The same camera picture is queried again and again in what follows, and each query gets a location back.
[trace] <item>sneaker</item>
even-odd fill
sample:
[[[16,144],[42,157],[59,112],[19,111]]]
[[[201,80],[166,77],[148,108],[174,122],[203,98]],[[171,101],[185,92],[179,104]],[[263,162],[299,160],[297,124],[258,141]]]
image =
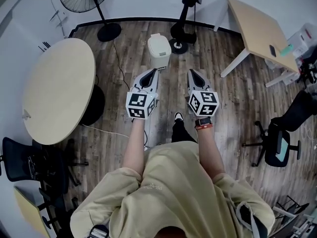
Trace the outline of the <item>sneaker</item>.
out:
[[[183,116],[182,116],[182,113],[180,113],[180,112],[176,112],[176,113],[175,113],[174,123],[175,123],[178,119],[180,119],[181,121],[184,120],[184,119],[183,119]]]

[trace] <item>wooden floor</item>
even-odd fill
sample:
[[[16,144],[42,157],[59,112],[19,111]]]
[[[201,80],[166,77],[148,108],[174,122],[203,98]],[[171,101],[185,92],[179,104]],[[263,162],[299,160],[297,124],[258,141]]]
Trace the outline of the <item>wooden floor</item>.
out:
[[[120,66],[126,82],[131,85],[134,78],[149,69],[150,56],[147,41],[151,34],[161,33],[171,39],[167,22],[120,22],[122,33],[114,43],[118,52]],[[129,135],[131,119],[125,110],[127,86],[118,68],[117,57],[112,42],[101,43],[97,31],[101,26],[80,28],[75,38],[87,42],[96,58],[99,86],[106,97],[104,115],[93,125],[96,128]],[[186,29],[193,31],[192,26]],[[172,54],[169,67],[159,75],[159,103],[151,118],[146,121],[149,136],[147,145],[171,141],[174,113],[181,111],[189,133],[196,137],[194,120],[187,113],[185,95],[187,94],[187,71],[191,68],[206,75],[219,95],[220,107],[215,115],[215,140],[221,152],[225,169],[235,179],[246,179],[250,185],[274,206],[277,200],[283,202],[290,195],[300,204],[311,203],[317,194],[317,151],[314,150],[317,119],[310,117],[297,131],[291,133],[291,143],[302,141],[302,157],[290,153],[287,167],[270,167],[263,161],[258,168],[252,168],[260,147],[242,148],[243,142],[259,141],[258,128],[254,121],[260,120],[267,127],[271,118],[281,116],[290,106],[302,84],[284,83],[265,88],[264,84],[280,71],[269,70],[263,59],[249,55],[226,78],[220,78],[233,59],[244,49],[239,34],[197,27],[197,42],[189,45],[183,55]],[[120,167],[122,153],[127,138],[78,126],[70,135],[75,139],[76,154],[81,161],[88,161],[88,167],[74,167],[74,173],[82,185],[70,184],[67,202],[77,196],[83,201],[103,176]]]

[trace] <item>phone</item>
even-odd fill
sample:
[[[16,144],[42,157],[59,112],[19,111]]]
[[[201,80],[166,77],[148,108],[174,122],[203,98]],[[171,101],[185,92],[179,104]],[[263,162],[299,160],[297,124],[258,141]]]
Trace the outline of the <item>phone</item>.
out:
[[[275,48],[272,45],[269,46],[269,50],[271,51],[272,56],[276,57]]]

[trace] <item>bracelet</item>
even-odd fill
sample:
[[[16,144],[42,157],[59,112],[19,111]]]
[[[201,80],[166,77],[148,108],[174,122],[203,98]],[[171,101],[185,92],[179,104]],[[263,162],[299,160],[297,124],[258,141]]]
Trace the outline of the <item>bracelet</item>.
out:
[[[205,124],[205,125],[201,125],[201,126],[195,126],[195,129],[196,130],[199,130],[199,129],[206,129],[206,128],[211,128],[213,126],[212,123],[209,123],[209,124]]]

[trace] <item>person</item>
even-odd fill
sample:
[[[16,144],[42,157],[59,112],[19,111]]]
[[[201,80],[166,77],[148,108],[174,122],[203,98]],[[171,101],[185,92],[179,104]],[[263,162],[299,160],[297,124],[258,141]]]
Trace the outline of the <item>person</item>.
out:
[[[212,124],[196,127],[197,143],[181,113],[174,121],[172,142],[145,154],[145,121],[134,119],[122,168],[107,173],[71,216],[75,238],[95,225],[106,225],[110,238],[253,237],[236,216],[241,202],[270,232],[271,208],[225,173]]]

